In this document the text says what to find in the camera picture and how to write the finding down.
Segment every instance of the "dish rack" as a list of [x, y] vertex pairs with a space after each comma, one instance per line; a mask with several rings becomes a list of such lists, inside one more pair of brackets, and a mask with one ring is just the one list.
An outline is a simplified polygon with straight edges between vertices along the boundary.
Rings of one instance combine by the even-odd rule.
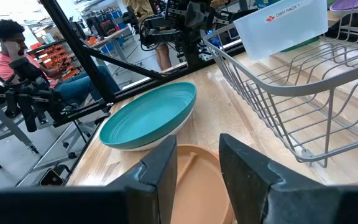
[[259, 61], [224, 51], [221, 38], [234, 24], [204, 37], [223, 77], [298, 162], [327, 167], [330, 157], [358, 148], [358, 26], [345, 23], [336, 38]]

